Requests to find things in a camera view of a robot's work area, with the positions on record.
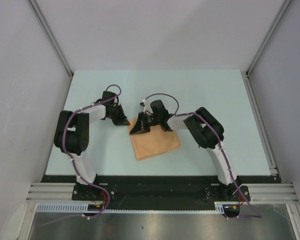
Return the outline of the peach cloth napkin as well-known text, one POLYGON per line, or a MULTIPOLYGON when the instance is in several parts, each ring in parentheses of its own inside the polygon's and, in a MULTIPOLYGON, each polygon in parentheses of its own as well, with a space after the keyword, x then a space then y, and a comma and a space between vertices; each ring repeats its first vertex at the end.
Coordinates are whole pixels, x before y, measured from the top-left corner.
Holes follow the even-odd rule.
POLYGON ((175 131, 163 131, 159 125, 150 132, 130 135, 133 151, 138 161, 173 152, 182 147, 175 131))

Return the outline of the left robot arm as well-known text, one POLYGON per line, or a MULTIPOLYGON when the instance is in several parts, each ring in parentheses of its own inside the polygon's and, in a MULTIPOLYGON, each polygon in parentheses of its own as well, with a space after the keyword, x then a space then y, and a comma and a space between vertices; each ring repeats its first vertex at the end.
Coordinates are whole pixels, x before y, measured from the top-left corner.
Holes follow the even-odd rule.
POLYGON ((102 98, 76 111, 60 112, 54 134, 54 145, 69 157, 76 174, 76 181, 85 185, 83 194, 90 200, 100 196, 101 188, 94 184, 97 173, 90 167, 85 155, 90 140, 90 124, 110 119, 115 126, 129 126, 119 96, 105 90, 102 98))

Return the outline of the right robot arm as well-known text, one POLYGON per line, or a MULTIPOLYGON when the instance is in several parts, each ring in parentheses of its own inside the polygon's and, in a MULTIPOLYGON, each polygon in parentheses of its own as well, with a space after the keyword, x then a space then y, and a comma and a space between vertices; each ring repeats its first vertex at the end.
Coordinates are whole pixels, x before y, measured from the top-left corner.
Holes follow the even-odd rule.
POLYGON ((161 100, 151 102, 150 111, 145 103, 140 105, 144 110, 138 113, 136 123, 129 132, 131 136, 149 133, 155 126, 160 126, 164 132, 188 130, 198 146, 207 150, 211 157, 218 181, 223 185, 221 196, 227 201, 238 196, 241 184, 224 148, 224 127, 205 107, 194 112, 172 114, 161 100))

